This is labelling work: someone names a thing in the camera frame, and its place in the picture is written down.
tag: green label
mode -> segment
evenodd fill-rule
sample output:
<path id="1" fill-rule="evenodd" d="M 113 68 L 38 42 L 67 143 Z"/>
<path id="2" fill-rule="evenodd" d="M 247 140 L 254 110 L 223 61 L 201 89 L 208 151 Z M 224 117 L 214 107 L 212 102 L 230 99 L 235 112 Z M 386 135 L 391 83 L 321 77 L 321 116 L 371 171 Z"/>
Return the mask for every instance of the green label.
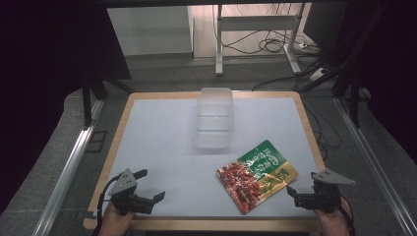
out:
<path id="1" fill-rule="evenodd" d="M 246 166 L 254 175 L 256 180 L 260 180 L 286 162 L 286 159 L 279 151 L 265 140 L 257 147 L 237 159 L 238 162 Z"/>

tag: wooden table border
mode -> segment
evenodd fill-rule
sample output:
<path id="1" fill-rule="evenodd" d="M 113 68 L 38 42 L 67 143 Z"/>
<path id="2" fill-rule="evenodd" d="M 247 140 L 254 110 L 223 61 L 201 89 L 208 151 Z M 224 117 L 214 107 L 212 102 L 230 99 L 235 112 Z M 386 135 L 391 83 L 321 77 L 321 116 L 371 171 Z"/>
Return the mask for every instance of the wooden table border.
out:
<path id="1" fill-rule="evenodd" d="M 134 101 L 137 99 L 184 99 L 197 98 L 199 91 L 176 91 L 176 92 L 135 92 L 129 96 L 123 115 L 120 119 L 116 134 L 114 135 L 109 153 L 104 162 L 98 179 L 95 191 L 92 195 L 88 211 L 94 212 L 97 206 L 98 197 L 108 179 L 111 167 L 116 157 L 117 150 L 122 140 L 130 112 Z M 300 95 L 295 91 L 233 91 L 233 98 L 265 98 L 265 97 L 292 97 L 295 101 L 304 131 L 307 136 L 313 157 L 319 171 L 325 169 L 319 147 L 310 126 L 307 113 L 304 109 Z M 85 218 L 84 227 L 94 229 L 96 220 Z M 320 230 L 318 221 L 315 218 L 289 218 L 277 217 L 267 219 L 239 218 L 234 217 L 222 219 L 201 219 L 182 217 L 181 219 L 170 217 L 138 217 L 131 223 L 132 229 L 140 230 L 205 230 L 205 231 L 286 231 L 286 232 L 315 232 Z"/>

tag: snack bag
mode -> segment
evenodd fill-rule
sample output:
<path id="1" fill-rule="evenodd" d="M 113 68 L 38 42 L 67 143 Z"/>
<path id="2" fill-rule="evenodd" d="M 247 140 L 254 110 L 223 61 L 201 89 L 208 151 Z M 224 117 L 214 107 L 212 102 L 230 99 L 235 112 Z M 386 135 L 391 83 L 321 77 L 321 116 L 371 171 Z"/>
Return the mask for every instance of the snack bag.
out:
<path id="1" fill-rule="evenodd" d="M 221 167 L 216 174 L 243 214 L 298 176 L 298 172 L 268 140 L 236 162 Z"/>

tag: plastic container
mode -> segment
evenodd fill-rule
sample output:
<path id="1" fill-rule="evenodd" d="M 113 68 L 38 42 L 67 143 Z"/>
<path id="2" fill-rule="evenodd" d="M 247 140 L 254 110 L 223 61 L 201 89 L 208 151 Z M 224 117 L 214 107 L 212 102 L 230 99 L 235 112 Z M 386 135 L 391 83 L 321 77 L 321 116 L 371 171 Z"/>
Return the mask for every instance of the plastic container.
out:
<path id="1" fill-rule="evenodd" d="M 197 146 L 227 148 L 233 133 L 233 94 L 229 88 L 203 88 L 197 104 Z"/>

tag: white wall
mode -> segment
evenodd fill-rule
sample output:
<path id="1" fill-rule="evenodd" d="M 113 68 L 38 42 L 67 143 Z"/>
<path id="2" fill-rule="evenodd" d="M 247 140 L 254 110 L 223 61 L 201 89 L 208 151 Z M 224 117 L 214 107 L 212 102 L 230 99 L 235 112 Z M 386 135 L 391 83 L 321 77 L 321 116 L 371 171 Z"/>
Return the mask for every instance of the white wall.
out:
<path id="1" fill-rule="evenodd" d="M 107 11 L 125 56 L 193 51 L 186 6 Z"/>

